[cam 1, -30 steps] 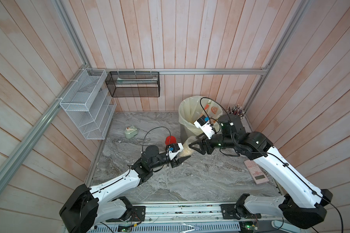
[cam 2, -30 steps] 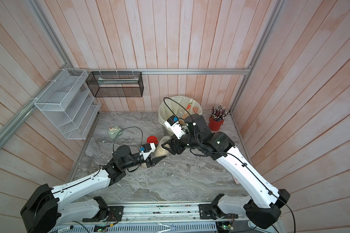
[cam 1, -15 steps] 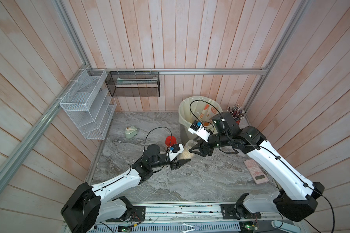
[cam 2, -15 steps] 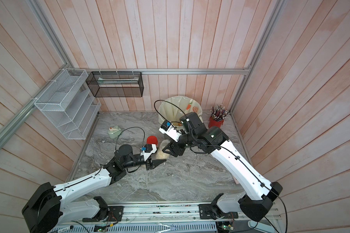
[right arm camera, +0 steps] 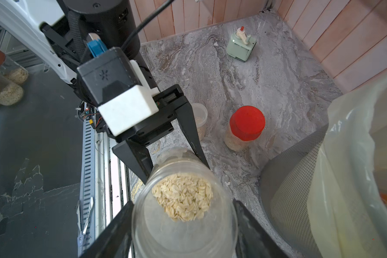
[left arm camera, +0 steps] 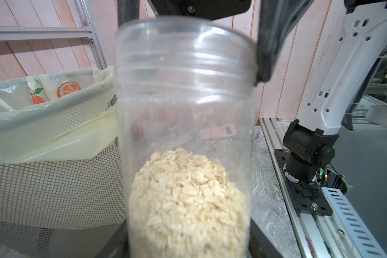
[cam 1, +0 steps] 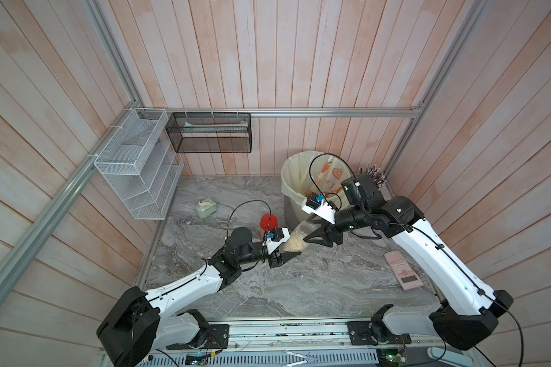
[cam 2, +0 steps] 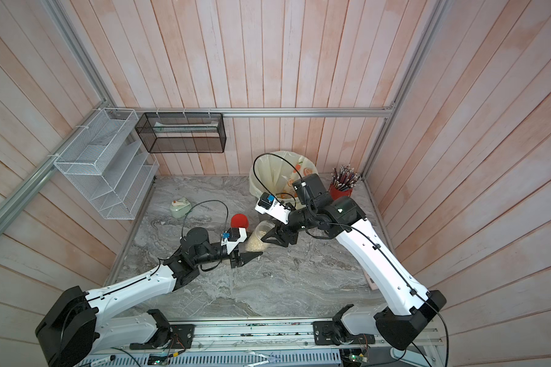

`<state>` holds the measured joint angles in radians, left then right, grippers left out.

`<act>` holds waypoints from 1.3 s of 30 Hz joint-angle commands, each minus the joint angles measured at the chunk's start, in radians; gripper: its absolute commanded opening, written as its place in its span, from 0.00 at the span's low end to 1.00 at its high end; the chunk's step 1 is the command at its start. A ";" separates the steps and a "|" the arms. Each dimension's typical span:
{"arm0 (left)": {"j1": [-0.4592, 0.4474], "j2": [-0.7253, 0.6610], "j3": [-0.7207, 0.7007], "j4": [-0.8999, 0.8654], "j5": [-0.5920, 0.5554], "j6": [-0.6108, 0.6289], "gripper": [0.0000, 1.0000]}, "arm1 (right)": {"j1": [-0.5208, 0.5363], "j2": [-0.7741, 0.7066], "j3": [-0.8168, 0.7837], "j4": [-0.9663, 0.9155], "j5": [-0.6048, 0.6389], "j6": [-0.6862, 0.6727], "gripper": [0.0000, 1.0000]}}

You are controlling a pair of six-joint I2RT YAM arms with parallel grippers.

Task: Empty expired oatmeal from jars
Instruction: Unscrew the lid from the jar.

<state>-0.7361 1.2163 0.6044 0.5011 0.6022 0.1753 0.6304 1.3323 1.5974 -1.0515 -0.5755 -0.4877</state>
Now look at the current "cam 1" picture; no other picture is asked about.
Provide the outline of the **wide oatmeal jar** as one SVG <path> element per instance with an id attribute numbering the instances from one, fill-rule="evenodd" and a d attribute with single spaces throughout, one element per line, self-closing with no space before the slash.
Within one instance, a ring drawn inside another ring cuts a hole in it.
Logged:
<path id="1" fill-rule="evenodd" d="M 319 223 L 305 220 L 291 232 L 289 240 L 279 248 L 283 252 L 302 252 L 309 244 L 304 238 L 320 228 Z"/>

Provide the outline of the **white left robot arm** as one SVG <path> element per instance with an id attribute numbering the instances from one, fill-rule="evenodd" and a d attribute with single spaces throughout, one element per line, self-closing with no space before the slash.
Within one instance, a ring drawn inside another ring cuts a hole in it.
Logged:
<path id="1" fill-rule="evenodd" d="M 252 232 L 239 227 L 197 271 L 170 284 L 147 291 L 134 286 L 125 291 L 98 327 L 96 335 L 114 366 L 136 366 L 153 350 L 224 348 L 222 332 L 190 306 L 234 283 L 243 265 L 267 262 L 278 268 L 298 256 L 280 252 L 290 232 L 277 227 L 256 242 Z"/>

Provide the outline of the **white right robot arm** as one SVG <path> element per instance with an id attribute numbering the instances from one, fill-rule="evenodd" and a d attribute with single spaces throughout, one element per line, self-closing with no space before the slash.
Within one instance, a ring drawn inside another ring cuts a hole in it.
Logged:
<path id="1" fill-rule="evenodd" d="M 477 277 L 439 238 L 423 212 L 407 197 L 384 200 L 368 174 L 341 182 L 349 206 L 337 209 L 323 194 L 311 193 L 303 211 L 319 223 L 304 240 L 326 247 L 343 243 L 343 235 L 369 227 L 395 241 L 439 287 L 440 303 L 419 307 L 382 306 L 370 319 L 370 342 L 394 341 L 405 334 L 437 336 L 466 351 L 487 339 L 514 299 Z"/>

